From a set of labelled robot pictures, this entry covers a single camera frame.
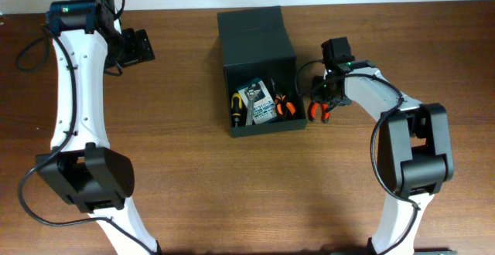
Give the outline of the red handled small cutting pliers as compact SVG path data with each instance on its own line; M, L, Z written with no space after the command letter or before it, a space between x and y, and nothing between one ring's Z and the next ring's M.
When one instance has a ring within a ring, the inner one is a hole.
M316 121L316 110L320 107L321 121L326 124L329 122L329 103L312 101L308 107L308 119L310 122Z

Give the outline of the orange black long nose pliers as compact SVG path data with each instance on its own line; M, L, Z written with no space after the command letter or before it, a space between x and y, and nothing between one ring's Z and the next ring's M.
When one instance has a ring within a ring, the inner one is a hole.
M295 119L296 108L295 105L289 100L289 95L282 91L282 88L271 79L271 85L275 93L275 113L279 120Z

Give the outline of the silver adjustable wrench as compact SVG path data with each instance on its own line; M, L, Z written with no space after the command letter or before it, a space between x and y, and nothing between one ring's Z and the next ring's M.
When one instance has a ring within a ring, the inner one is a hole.
M252 87L246 91L247 94L247 117L246 117L246 126L253 124L253 116L254 116L254 103L257 95L259 95L261 91L260 87Z

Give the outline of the yellow black stubby screwdriver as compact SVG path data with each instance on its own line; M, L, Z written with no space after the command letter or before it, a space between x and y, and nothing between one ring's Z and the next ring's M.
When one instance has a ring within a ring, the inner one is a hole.
M230 112L233 126L238 128L241 124L243 102L239 93L234 93L230 99Z

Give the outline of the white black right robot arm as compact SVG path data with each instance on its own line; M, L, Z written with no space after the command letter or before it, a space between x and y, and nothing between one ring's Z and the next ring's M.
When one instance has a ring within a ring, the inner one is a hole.
M367 254L413 254L422 217L454 163L446 109L408 96L371 61L358 60L345 37L322 43L326 72L310 96L331 111L359 104L375 121L370 162L385 191L381 220Z

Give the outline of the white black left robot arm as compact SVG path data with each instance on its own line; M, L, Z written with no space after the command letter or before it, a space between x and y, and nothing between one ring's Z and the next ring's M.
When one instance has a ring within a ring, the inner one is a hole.
M57 58L56 126L34 171L68 205L88 214L119 254L159 254L132 194L131 160L111 150L104 123L104 75L155 58L145 30L122 29L114 0L53 2L44 27Z

